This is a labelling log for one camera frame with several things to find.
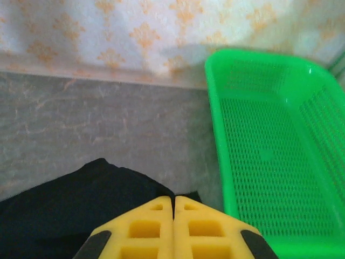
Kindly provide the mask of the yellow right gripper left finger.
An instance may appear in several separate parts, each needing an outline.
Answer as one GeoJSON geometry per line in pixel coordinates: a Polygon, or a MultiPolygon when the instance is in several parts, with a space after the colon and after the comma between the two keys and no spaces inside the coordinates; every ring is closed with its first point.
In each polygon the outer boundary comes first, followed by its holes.
{"type": "Polygon", "coordinates": [[[161,196],[95,228],[74,258],[173,258],[173,208],[161,196]]]}

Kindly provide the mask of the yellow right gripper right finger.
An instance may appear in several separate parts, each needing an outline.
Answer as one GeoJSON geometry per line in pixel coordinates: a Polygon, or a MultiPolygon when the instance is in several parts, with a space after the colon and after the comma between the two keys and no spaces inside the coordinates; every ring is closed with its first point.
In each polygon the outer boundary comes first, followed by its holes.
{"type": "Polygon", "coordinates": [[[175,198],[174,258],[277,258],[259,230],[185,196],[175,198]]]}

